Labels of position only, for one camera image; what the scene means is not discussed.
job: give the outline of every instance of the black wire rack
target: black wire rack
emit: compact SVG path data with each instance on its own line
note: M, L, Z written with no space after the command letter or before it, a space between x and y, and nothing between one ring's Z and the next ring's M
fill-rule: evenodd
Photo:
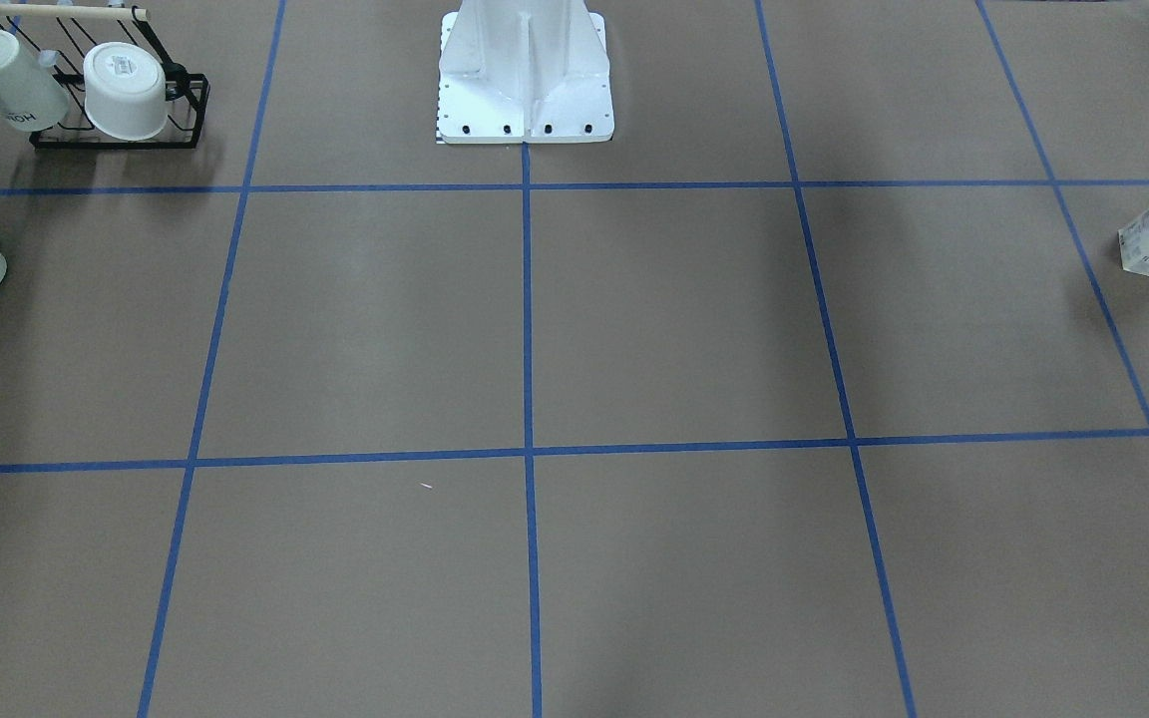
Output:
M15 18L11 13L13 5L3 5L3 14L0 15L0 29L14 32L22 40L28 41L37 53L41 53L44 47L34 41L29 32L22 26L24 18ZM163 100L169 103L169 125L159 136L151 140L118 140L99 131L91 119L87 118L86 105L84 103L83 74L82 68L74 63L67 51L54 47L56 53L55 67L52 67L52 76L68 92L72 105L67 117L54 126L45 131L31 132L29 142L39 149L191 149L198 146L201 140L201 128L207 118L207 100L210 96L210 82L207 76L200 72L190 72L183 64L171 59L171 54L159 40L154 28L147 20L138 18L140 7L132 6L131 22L123 20L97 20L109 32L117 33L114 40L130 41L137 47L148 46L159 57L162 71L165 76L165 95ZM60 33L77 59L82 59L87 52L100 45L95 36L87 31L76 18L51 18L54 20Z

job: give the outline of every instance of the cup rack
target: cup rack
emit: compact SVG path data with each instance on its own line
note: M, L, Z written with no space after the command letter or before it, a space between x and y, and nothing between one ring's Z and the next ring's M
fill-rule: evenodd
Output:
M133 5L132 8L91 8L82 5L17 5L0 3L0 29L14 32L33 47L37 53L44 49L22 26L24 20L54 20L60 33L54 32L55 41L69 46L78 54L78 63L69 57L63 49L55 49L56 63L52 74L56 82L69 92L72 107L69 115L55 126L45 131L31 132L29 142L39 149L191 149L198 146L201 138L201 126L207 118L207 100L210 96L210 83L200 72L190 72L183 64L171 59L168 49L159 40L159 36L149 25L149 11ZM168 116L168 129L151 140L126 141L100 132L87 118L84 106L82 60L95 45L100 45L82 20L92 20L101 26L122 33L115 40L130 41L132 45L147 45L159 56L165 76L164 101L171 105Z

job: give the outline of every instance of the blue tape line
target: blue tape line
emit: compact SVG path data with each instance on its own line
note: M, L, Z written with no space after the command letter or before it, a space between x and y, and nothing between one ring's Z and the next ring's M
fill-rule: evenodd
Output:
M534 457L525 455L525 555L530 576L530 713L543 717L542 640L539 619L539 517L534 503Z
M907 667L907 654L903 650L903 633L897 627L897 613L894 611L894 595L889 590L888 572L885 569L885 550L880 548L880 531L876 526L876 512L872 510L872 496L866 491L866 471L863 458L858 455L858 446L849 447L849 460L854 464L854 476L858 477L858 500L863 504L863 522L866 523L866 540L871 542L872 561L876 564L876 581L880 584L880 603L885 608L885 624L888 625L889 644L894 648L894 664L897 665L899 684L903 687L903 703L909 718L916 718L916 696L911 692L911 674Z
M523 285L523 406L525 448L534 447L534 314L533 314L533 264L531 264L531 184L530 146L520 146L520 285Z
M859 437L857 446L911 446L950 443L1002 443L1020 441L1075 441L1093 438L1149 437L1149 429L1086 429L1070 432L1012 432L981 434L926 434Z
M0 196L51 196L92 194L238 194L241 186L13 186L1 187Z
M995 48L995 55L1000 57L1000 64L1004 70L1004 78L1009 82L1009 90L1012 91L1013 99L1017 100L1017 106L1023 113L1023 119L1026 122L1027 132L1031 132L1032 141L1035 142L1036 154L1040 155L1040 163L1044 164L1044 171L1052 182L1056 178L1054 173L1054 164L1049 162L1048 154L1044 150L1044 142L1040 141L1040 133L1035 131L1035 122L1032 118L1031 111L1026 108L1026 100L1023 100L1021 91L1018 91L1017 79L1013 77L1013 70L1009 67L1009 59L1004 55L1004 48L1000 41L1000 36L995 32L995 25L990 22L990 15L987 13L987 7L985 0L974 0L978 6L978 13L984 20L984 24L987 26L987 34L990 36L990 41ZM1115 341L1116 350L1120 354L1120 361L1125 365L1125 371L1129 375L1129 383L1132 388L1134 388L1134 394L1138 397L1138 404L1141 408L1141 412L1146 416L1146 425L1149 426L1149 403L1146 401L1146 393L1141 388L1141 381L1138 378L1138 372L1135 371L1134 364L1129 358L1129 350L1126 349L1125 342L1120 333L1120 329L1116 326L1115 317L1111 314L1111 306L1108 306L1108 299L1103 294L1102 286L1098 284L1097 275L1093 272L1093 264L1089 262L1089 255L1085 250L1085 242L1080 239L1080 230L1077 227L1075 219L1071 217L1071 209L1067 208L1066 196L1062 194L1062 187L1054 183L1054 193L1057 195L1058 208L1062 209L1062 218L1065 219L1067 231L1071 232L1071 239L1075 241L1075 250L1080 255L1080 263L1085 265L1085 273L1089 277L1089 284L1093 286L1093 295L1098 300L1098 309L1102 310L1103 318L1108 323L1109 330L1111 330L1111 339Z
M801 182L634 182L634 183L532 183L533 192L584 192L620 190L862 190L881 186L1149 186L1149 178L1126 180L801 180ZM386 192L518 192L520 184L253 184L182 186L9 186L0 196L87 195L87 194L252 194L270 193L386 193Z
M584 192L589 190L788 190L791 182L570 182L537 183L531 190L542 192Z
M835 380L835 394L840 401L840 412L845 423L845 438L849 443L850 460L854 464L854 477L858 482L858 499L863 503L863 517L866 522L866 536L871 542L872 561L876 566L877 582L880 584L880 600L885 604L885 623L888 627L889 644L894 649L894 661L897 666L899 684L903 687L903 705L907 709L908 718L917 718L916 698L911 690L911 674L908 672L907 659L903 657L903 638L899 631L897 613L894 611L894 596L889 590L888 576L885 571L885 555L880 551L880 535L876 532L876 517L872 512L871 496L866 493L866 477L863 472L862 457L858 455L856 445L856 432L854 432L854 418L849 409L849 395L845 389L845 377L840 368L840 354L835 350L835 335L831 327L830 311L827 310L827 296L824 292L820 269L818 269L818 255L812 244L812 232L810 229L810 216L805 210L804 191L801 185L801 173L797 169L797 156L792 146L792 131L788 124L788 114L782 103L782 92L779 85L779 71L774 64L774 51L770 46L770 31L765 22L765 6L761 0L756 0L756 20L761 29L761 45L765 51L765 61L770 70L770 86L774 88L774 108L779 114L779 126L782 131L782 146L788 156L788 170L792 173L795 200L797 201L797 213L801 216L801 232L804 238L805 250L810 255L810 273L815 283L815 294L818 301L818 315L820 316L824 335L827 340L827 355L831 358L831 372Z
M534 509L533 263L530 145L520 146L520 264L523 264L523 426L525 433L525 553L530 578L530 710L543 716L542 627L539 619L539 519Z
M184 469L184 458L149 458L142 461L56 461L47 464L0 464L3 473L55 472L142 472L149 469Z
M129 461L68 461L52 464L0 464L0 473L124 472L125 470L218 469L237 466L288 466L314 464L378 464L400 461L461 461L471 458L517 458L533 456L596 456L615 454L685 454L717 450L841 449L850 443L865 446L916 446L957 443L1017 443L1033 441L1084 441L1101 438L1149 437L1149 429L1088 429L1070 432L1012 432L980 434L925 434L848 438L803 438L776 441L711 441L679 443L611 443L525 447L500 449L378 450L356 454L296 454L282 456L215 456Z
M264 64L264 82L261 87L260 103L255 109L255 124L252 128L250 147L246 152L246 172L242 176L242 191L238 195L237 216L233 217L233 232L229 239L229 254L224 260L224 275L219 285L219 300L215 306L215 322L210 330L210 345L207 349L207 364L201 377L201 387L198 391L198 410L194 417L193 435L188 441L188 466L185 469L184 478L179 481L179 502L177 507L177 519L171 532L171 548L168 551L168 564L162 578L162 593L159 599L159 613L154 624L154 636L149 641L149 657L145 667L145 684L140 689L140 709L137 710L137 718L147 718L149 703L154 697L154 681L156 678L156 663L162 650L162 636L165 632L165 619L171 605L171 589L175 582L175 569L179 555L179 542L184 536L185 517L188 510L188 495L193 489L194 466L198 460L198 449L201 446L201 430L207 418L207 404L210 399L210 383L216 369L216 358L219 354L219 339L223 333L224 312L229 304L229 288L233 277L233 265L238 258L238 242L241 239L242 223L246 221L246 202L250 196L252 176L255 172L255 157L260 150L261 132L264 128L264 110L269 106L269 87L273 83L273 64L277 63L277 47L283 38L283 20L286 17L286 0L278 0L277 18L273 22L273 36L269 40L269 59Z
M1065 178L1058 178L1054 184L1061 186L1149 186L1149 178L1123 178L1123 180L1105 180L1104 178L1065 180Z
M250 191L268 192L516 192L519 184L261 184Z
M162 635L168 627L168 608L171 605L171 589L175 586L175 568L179 559L179 541L184 536L184 518L188 511L188 495L193 492L193 468L184 470L179 481L179 499L177 517L171 527L171 546L168 548L168 564L162 576L162 590L159 594L159 610L154 617L154 636L149 640L149 655L145 662L145 684L140 687L140 704L137 705L137 718L147 718L149 701L154 697L154 680L159 673L159 657L162 654Z
M302 454L287 456L233 456L196 458L200 469L237 466L306 466L315 464L386 464L400 461L460 461L465 458L516 458L525 449L377 450L368 454Z
M1049 186L1048 180L989 180L989 178L963 178L963 180L801 180L804 190L833 190L833 187L866 186Z
M845 438L802 438L782 441L708 441L687 443L611 443L534 447L534 456L597 456L607 454L687 454L702 450L828 449L849 446Z

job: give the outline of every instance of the dish rack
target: dish rack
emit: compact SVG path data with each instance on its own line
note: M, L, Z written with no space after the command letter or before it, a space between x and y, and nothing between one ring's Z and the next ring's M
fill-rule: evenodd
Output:
M55 22L55 25L53 26L47 20ZM25 28L26 21L30 25L29 31ZM114 37L109 40L97 40L97 36L87 31L83 22L99 28L97 32L105 31L106 36L113 33ZM44 49L34 37L41 36L49 29L47 36L49 40L54 40L61 47L68 41L68 46L77 53L77 63L74 63L67 51L52 49L52 53L55 53L55 63L51 68L52 76L64 87L72 102L67 117L55 126L29 134L29 142L37 148L191 149L198 146L198 140L201 140L210 83L205 74L190 72L183 64L171 59L154 28L149 25L147 9L138 5L133 5L132 8L119 8L119 6L92 8L92 6L67 3L64 0L60 0L56 5L0 3L0 29L28 41L36 53L40 54ZM168 86L163 100L169 102L171 108L168 114L168 128L159 137L151 140L118 140L100 132L87 118L82 60L92 47L110 40L130 41L138 47L147 46L161 61Z

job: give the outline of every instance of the robot arm pedestal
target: robot arm pedestal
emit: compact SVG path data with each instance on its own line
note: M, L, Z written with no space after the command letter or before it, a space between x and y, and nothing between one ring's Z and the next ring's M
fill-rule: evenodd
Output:
M448 145L615 134L606 20L584 0L464 0L442 18L438 67Z

